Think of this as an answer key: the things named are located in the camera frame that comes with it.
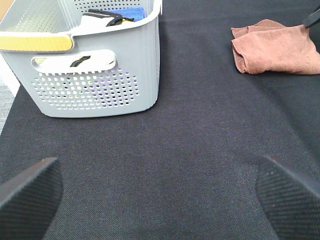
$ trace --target plastic basket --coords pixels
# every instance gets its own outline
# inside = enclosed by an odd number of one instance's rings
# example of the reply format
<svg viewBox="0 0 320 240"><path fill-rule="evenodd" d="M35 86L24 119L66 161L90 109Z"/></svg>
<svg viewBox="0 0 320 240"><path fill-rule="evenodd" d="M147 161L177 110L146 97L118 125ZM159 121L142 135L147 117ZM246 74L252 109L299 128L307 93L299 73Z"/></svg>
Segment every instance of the plastic basket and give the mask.
<svg viewBox="0 0 320 240"><path fill-rule="evenodd" d="M88 9L137 6L146 15L140 21L99 31L77 27ZM161 0L15 0L0 23L0 50L45 115L87 118L144 111L158 98L161 9ZM104 56L109 64L61 67L81 56ZM44 59L61 64L42 66Z"/></svg>

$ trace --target black carpet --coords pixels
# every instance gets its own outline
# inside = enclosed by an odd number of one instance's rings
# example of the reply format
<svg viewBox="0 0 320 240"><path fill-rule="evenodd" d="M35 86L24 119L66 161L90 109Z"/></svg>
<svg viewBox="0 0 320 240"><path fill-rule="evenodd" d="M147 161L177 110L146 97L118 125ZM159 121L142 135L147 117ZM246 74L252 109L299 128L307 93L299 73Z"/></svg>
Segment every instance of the black carpet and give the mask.
<svg viewBox="0 0 320 240"><path fill-rule="evenodd" d="M60 159L64 195L45 240L277 240L255 193L259 159L320 179L320 76L239 73L230 27L300 25L317 4L164 1L156 105L50 118L21 88L0 137L1 182ZM320 47L320 26L311 36Z"/></svg>

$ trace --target brown microfiber cloth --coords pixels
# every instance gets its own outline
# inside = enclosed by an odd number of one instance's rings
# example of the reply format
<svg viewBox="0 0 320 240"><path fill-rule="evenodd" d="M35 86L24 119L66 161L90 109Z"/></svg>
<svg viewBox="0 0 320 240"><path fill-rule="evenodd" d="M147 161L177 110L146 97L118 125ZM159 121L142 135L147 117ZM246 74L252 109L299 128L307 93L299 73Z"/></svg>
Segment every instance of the brown microfiber cloth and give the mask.
<svg viewBox="0 0 320 240"><path fill-rule="evenodd" d="M231 30L235 65L243 74L320 74L320 54L304 25L286 27L265 19Z"/></svg>

